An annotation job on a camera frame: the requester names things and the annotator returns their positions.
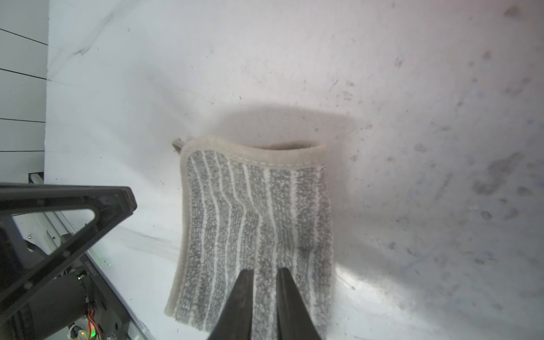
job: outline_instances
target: black line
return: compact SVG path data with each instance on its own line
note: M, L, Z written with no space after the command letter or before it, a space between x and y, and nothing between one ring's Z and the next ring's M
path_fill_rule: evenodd
M18 36L20 36L20 37L22 37L22 38L25 38L25 39L28 39L28 40L32 40L32 41L35 41L35 42L39 42L40 44L44 44L45 46L49 46L48 44L46 44L46 43L44 43L44 42L41 42L41 41L37 41L37 40L31 39L31 38L28 38L28 37L26 37L26 36L24 36L24 35L21 35L21 34L13 33L13 32L10 32L10 31L5 30L5 29L2 29L2 28L0 28L0 30L2 30L2 31L4 31L4 32L11 33L11 34L18 35Z
M12 71L12 70L6 70L6 69L2 69L2 68L0 68L0 70L2 70L2 71L8 71L8 72L13 72L13 73L16 73L16 74L18 74L18 75L29 76L29 77L34 77L34 78L40 78L40 79L43 79L43 80L45 80L45 81L47 80L47 78L42 78L42 77L38 77L38 76L28 75L28 74L26 74L26 73L16 72L16 71Z
M18 121L18 122L45 123L45 122L42 122L42 121L39 121L39 120L25 120L25 119L11 119L11 118L0 118L0 119L3 119L3 120L15 120L15 121Z

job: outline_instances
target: gray and white striped cloth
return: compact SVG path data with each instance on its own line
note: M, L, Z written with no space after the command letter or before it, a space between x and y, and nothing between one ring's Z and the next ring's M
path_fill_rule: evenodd
M253 269L252 338L277 338L275 276L287 267L325 338L332 285L325 146L247 147L218 137L177 144L183 239L165 313L211 331L239 272Z

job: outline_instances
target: red wire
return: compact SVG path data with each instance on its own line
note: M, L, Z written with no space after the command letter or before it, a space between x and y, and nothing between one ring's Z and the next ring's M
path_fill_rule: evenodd
M87 326L89 326L89 338L87 340L91 340L91 320L89 319L89 314L87 314Z
M93 326L95 327L96 332L98 333L98 338L100 340L102 340L102 333L100 332L100 329L98 328L98 325L96 324L96 322L92 319L94 317L94 315L95 315L95 310L92 310L90 320L91 320Z

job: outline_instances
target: cable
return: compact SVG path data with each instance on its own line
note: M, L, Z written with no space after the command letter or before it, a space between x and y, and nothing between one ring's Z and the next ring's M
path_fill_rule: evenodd
M96 333L98 333L99 340L102 340L102 333L100 332L100 329L98 328L98 325L96 322L92 319L95 315L95 310L91 310L91 312L87 315L87 318L92 322L92 325L95 327Z
M87 314L87 326L89 326L89 338L87 340L91 340L91 320L89 319L88 314Z

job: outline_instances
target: dirt stain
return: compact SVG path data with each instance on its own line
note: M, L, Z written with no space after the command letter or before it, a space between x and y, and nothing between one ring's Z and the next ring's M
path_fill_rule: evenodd
M516 98L523 92L523 90L525 90L525 87L532 81L533 80L530 77L524 77L523 79L521 79L521 81L516 82L512 86L507 87L504 90L504 93L509 95L512 98Z
M329 89L329 92L332 91L332 88L335 87L336 84L338 84L338 80L336 80L336 81L331 85L331 88Z
M529 190L529 188L527 187L519 186L517 187L517 194L518 196L521 196L521 197L527 197L527 196L532 196L533 192Z
M494 302L491 307L493 307L493 309L497 310L497 311L502 311L503 310L503 305L501 305L500 303L498 302Z
M421 153L427 152L427 147L421 143L416 144L413 149Z
M395 59L395 66L398 67L398 68L401 68L403 66L403 63L404 63L404 59L403 58L397 58Z
M449 126L449 125L444 125L444 126L442 126L441 128L439 128L438 130L436 130L436 132L444 132L444 131L449 131L449 130L451 130L451 129L452 129L451 126Z
M536 162L529 162L526 164L527 170L541 172L544 174L544 160L539 159Z
M492 161L487 167L488 181L474 181L472 190L478 195L493 194L506 182L506 177L516 169L523 158L523 153L514 152L506 158Z
M453 285L453 287L448 291L448 296L453 296L453 294L455 294L455 292L457 292L460 287L461 285L458 283Z
M486 221L489 221L490 219L493 218L493 215L491 215L491 213L489 211L482 211L480 213L481 217L486 220Z
M517 208L512 207L508 210L503 220L505 221L511 220L514 217L518 216L519 214L520 214L520 211Z
M444 194L446 193L446 188L448 187L449 182L452 180L452 177L453 177L452 172L449 172L448 174L446 174L446 177L444 178L444 182L442 183L442 186L436 192L435 201L438 201L440 198L442 198L442 196L444 196Z
M521 8L518 5L512 5L506 9L503 16L505 18L519 20L521 19Z

